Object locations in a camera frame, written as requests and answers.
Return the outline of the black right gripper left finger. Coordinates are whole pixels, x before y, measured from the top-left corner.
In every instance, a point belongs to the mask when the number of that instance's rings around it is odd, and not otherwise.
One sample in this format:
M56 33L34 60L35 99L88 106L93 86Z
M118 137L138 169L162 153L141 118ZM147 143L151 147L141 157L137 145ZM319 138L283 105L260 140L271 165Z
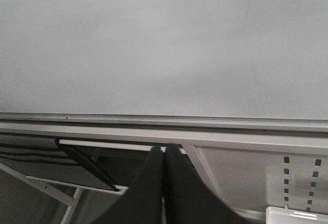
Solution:
M163 152L153 147L125 193L94 223L161 223Z

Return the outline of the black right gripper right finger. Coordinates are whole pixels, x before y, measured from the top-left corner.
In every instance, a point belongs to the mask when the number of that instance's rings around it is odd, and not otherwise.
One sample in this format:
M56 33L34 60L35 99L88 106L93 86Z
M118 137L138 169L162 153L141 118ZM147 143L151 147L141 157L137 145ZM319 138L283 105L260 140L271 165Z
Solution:
M164 171L167 223L249 223L204 184L175 144L166 148Z

